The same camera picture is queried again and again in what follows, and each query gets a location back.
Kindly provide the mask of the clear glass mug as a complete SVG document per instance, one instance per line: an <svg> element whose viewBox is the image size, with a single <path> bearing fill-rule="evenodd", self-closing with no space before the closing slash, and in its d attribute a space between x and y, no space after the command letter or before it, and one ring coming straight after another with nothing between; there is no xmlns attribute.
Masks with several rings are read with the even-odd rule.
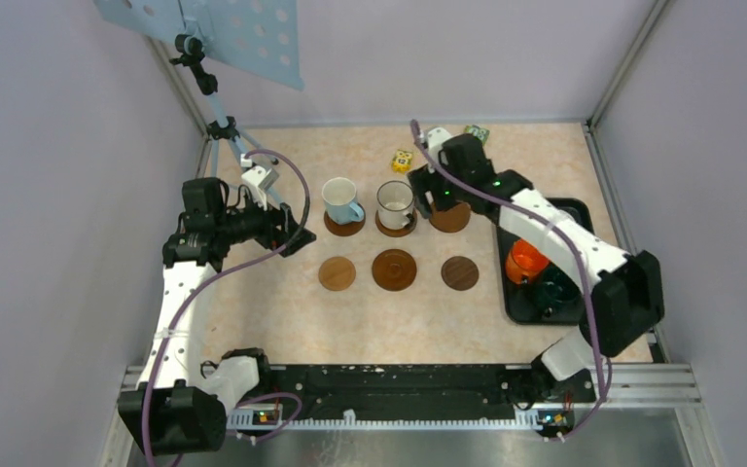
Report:
<svg viewBox="0 0 747 467"><path fill-rule="evenodd" d="M397 231L413 222L414 193L408 183L399 180L385 182L377 190L376 200L376 214L383 228Z"/></svg>

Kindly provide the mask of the brown ridged wooden coaster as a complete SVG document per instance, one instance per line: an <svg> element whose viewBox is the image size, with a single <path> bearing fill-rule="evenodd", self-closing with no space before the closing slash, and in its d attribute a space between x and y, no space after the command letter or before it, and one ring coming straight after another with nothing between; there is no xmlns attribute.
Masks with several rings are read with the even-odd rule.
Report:
<svg viewBox="0 0 747 467"><path fill-rule="evenodd" d="M382 234L384 234L386 236L389 236L389 237L404 237L404 236L407 236L407 235L411 234L415 230L416 225L417 225L416 215L417 215L417 211L413 210L407 216L407 219L409 220L409 222L405 226L403 226L403 227L401 227L401 228L399 228L397 230L389 229L389 228L385 227L380 222L379 214L378 213L375 214L374 218L375 218L376 227L377 227L377 229Z"/></svg>
<svg viewBox="0 0 747 467"><path fill-rule="evenodd" d="M329 216L328 212L323 215L323 222L328 232L339 237L349 237L357 234L364 228L366 221L367 218L364 217L361 221L338 224Z"/></svg>
<svg viewBox="0 0 747 467"><path fill-rule="evenodd" d="M449 210L440 210L433 202L431 204L430 224L438 231L455 234L464 230L471 218L471 208L465 202L460 202Z"/></svg>

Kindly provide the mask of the light blue mug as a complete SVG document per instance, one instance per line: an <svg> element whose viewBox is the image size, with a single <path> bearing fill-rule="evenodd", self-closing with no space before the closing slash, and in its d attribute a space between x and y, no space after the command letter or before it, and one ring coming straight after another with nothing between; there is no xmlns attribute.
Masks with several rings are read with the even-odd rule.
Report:
<svg viewBox="0 0 747 467"><path fill-rule="evenodd" d="M335 177L322 187L321 196L328 217L338 225L360 223L365 220L365 211L357 200L357 187L349 179Z"/></svg>

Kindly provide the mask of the light wooden coaster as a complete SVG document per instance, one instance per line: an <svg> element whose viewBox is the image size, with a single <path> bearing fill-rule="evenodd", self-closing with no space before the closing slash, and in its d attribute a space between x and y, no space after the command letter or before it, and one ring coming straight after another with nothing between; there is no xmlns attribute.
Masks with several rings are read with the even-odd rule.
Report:
<svg viewBox="0 0 747 467"><path fill-rule="evenodd" d="M329 291L343 291L356 279L356 268L347 258L335 256L327 259L319 268L320 284Z"/></svg>

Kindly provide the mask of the dark brown ridged coaster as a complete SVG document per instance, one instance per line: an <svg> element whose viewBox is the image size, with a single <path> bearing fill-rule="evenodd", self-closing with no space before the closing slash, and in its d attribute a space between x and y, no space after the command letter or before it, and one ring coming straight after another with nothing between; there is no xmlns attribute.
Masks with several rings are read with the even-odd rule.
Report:
<svg viewBox="0 0 747 467"><path fill-rule="evenodd" d="M417 275L417 264L412 255L402 249L387 249L372 263L374 282L389 292L406 290Z"/></svg>

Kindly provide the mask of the dark walnut coaster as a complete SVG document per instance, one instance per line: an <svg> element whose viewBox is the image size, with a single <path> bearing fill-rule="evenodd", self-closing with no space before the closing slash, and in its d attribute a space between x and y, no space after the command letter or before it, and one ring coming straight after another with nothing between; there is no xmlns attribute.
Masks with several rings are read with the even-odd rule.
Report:
<svg viewBox="0 0 747 467"><path fill-rule="evenodd" d="M479 282L480 271L473 260L464 256L453 256L443 263L441 277L450 289L467 291Z"/></svg>

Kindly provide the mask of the black serving tray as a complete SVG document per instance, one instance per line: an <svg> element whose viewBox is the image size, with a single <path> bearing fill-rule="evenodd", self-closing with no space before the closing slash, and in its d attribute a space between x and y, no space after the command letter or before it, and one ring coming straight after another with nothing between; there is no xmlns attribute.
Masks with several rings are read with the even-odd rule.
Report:
<svg viewBox="0 0 747 467"><path fill-rule="evenodd" d="M506 314L509 318L519 325L542 325L542 326L574 326L585 316L585 305L581 291L581 304L573 312L565 315L556 316L554 318L540 318L538 313L534 310L527 292L534 284L533 282L523 285L517 285L512 283L505 275L505 260L513 245L513 243L519 239L517 235L503 231L499 227L495 228L497 247L498 247L498 259L501 268L501 288L503 293L503 300L505 305Z"/></svg>

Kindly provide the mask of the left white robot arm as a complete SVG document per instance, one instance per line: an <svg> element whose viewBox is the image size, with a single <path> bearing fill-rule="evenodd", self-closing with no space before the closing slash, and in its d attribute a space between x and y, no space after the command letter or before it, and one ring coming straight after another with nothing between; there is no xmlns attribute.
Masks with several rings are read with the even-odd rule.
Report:
<svg viewBox="0 0 747 467"><path fill-rule="evenodd" d="M159 456L215 451L225 440L228 414L245 397L261 402L273 377L258 347L222 356L202 372L216 281L274 256L287 257L315 234L291 207L270 201L265 182L244 181L235 204L215 177L182 186L184 209L162 247L162 302L144 370L134 389L121 393L119 415L149 464Z"/></svg>

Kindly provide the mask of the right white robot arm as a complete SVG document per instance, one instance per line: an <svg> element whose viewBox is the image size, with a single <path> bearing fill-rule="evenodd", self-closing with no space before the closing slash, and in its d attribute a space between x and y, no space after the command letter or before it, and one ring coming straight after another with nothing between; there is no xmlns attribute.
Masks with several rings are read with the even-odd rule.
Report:
<svg viewBox="0 0 747 467"><path fill-rule="evenodd" d="M583 294L585 315L577 327L532 363L531 386L539 398L558 400L570 389L574 374L600 368L603 358L620 355L663 319L656 256L631 254L607 243L558 209L523 175L496 171L474 135L453 136L441 127L415 127L412 133L427 161L408 174L423 217L433 209L466 203L473 213L531 244Z"/></svg>

